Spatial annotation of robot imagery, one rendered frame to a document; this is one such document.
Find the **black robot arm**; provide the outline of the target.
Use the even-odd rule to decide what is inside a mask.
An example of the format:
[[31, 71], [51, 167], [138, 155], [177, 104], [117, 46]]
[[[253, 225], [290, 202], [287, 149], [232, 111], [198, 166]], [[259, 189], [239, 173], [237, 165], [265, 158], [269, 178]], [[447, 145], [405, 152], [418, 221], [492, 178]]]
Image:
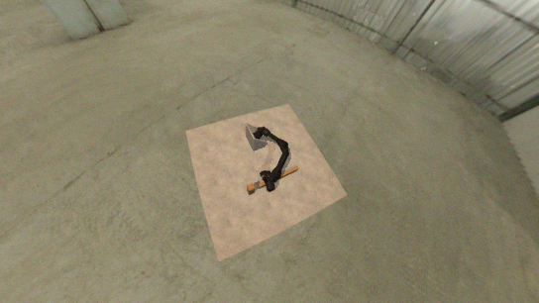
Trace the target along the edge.
[[269, 136], [274, 141], [276, 141], [282, 151], [282, 155], [278, 161], [276, 168], [272, 172], [267, 171], [267, 175], [265, 177], [265, 181], [267, 182], [267, 191], [274, 191], [274, 184], [280, 179], [282, 168], [286, 162], [287, 157], [289, 156], [288, 143], [276, 137], [266, 127], [258, 127], [258, 130], [255, 131], [253, 134], [256, 139], [260, 139], [262, 135], [266, 137]]

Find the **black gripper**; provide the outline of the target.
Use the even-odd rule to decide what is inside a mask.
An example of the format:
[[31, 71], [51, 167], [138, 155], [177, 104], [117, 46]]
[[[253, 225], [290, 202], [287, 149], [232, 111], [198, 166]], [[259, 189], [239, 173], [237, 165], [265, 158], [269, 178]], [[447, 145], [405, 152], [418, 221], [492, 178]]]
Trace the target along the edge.
[[262, 180], [263, 180], [263, 182], [264, 182], [265, 184], [267, 184], [267, 182], [265, 181], [266, 174], [267, 174], [267, 171], [266, 171], [266, 170], [260, 172], [260, 176], [262, 177]]

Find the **orange wooden rail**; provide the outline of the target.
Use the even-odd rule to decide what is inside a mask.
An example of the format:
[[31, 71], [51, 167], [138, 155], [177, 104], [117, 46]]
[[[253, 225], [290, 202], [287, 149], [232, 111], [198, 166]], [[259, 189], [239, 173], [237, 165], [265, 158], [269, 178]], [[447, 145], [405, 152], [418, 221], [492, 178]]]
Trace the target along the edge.
[[[297, 171], [298, 169], [299, 169], [299, 167], [297, 166], [297, 167], [295, 167], [295, 168], [292, 168], [292, 169], [290, 169], [290, 170], [288, 170], [288, 171], [282, 173], [280, 179], [282, 179], [282, 178], [284, 178], [284, 177], [290, 175], [291, 173]], [[262, 183], [260, 183], [260, 184], [257, 186], [257, 188], [261, 189], [261, 188], [263, 188], [263, 187], [265, 187], [265, 186], [266, 186], [266, 184], [265, 184], [264, 182], [262, 182]], [[257, 189], [257, 188], [256, 188], [256, 189]]]

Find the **brown wooden post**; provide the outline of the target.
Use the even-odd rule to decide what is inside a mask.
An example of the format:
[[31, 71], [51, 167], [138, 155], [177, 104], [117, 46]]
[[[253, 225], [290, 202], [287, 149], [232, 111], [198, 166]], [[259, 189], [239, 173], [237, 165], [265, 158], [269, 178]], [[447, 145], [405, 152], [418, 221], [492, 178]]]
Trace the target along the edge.
[[247, 190], [248, 190], [249, 195], [253, 194], [255, 192], [255, 187], [254, 187], [253, 183], [247, 185]]

